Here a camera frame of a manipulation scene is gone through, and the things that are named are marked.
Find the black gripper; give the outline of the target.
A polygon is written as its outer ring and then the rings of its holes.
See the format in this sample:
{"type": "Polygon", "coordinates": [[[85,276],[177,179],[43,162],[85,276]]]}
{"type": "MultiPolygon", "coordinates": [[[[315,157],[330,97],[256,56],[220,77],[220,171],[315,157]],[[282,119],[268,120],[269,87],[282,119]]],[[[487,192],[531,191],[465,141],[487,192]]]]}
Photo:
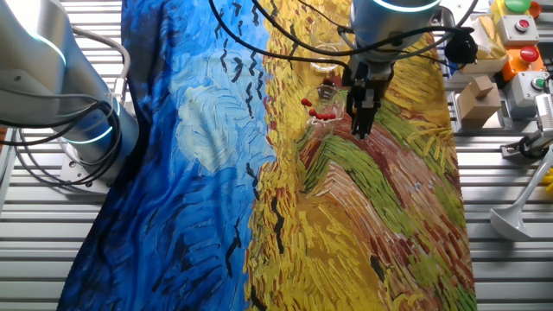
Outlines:
{"type": "Polygon", "coordinates": [[[377,112],[377,104],[387,91],[394,75],[394,62],[365,63],[361,60],[349,60],[348,72],[343,86],[349,88],[346,96],[346,112],[352,119],[353,134],[365,139],[372,130],[377,112]],[[368,106],[359,106],[359,102],[371,102],[368,106]]]}

